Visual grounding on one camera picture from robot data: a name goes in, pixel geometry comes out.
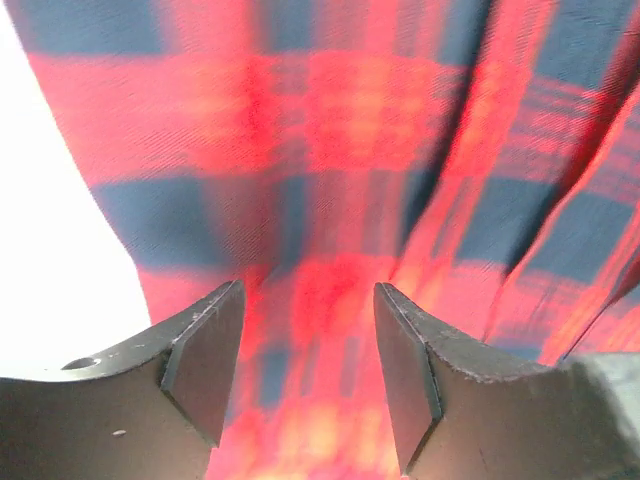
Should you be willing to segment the red plaid skirt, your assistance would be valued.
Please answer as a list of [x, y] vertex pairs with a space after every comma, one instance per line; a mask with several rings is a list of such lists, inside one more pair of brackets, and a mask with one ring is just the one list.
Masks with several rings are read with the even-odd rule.
[[639, 346], [635, 1], [11, 1], [153, 321], [247, 315], [211, 479], [398, 474], [387, 281], [547, 364]]

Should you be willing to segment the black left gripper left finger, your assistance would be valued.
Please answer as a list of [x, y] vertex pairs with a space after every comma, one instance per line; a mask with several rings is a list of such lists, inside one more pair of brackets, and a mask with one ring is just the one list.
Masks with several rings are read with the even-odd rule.
[[229, 281], [60, 369], [1, 370], [5, 479], [201, 479], [220, 444], [245, 314]]

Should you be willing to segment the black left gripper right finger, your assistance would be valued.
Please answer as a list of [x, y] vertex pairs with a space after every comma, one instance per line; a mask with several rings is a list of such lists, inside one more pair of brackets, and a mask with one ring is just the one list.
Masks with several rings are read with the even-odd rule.
[[388, 283], [377, 345], [400, 470], [412, 479], [635, 479], [639, 356], [543, 366], [488, 346]]

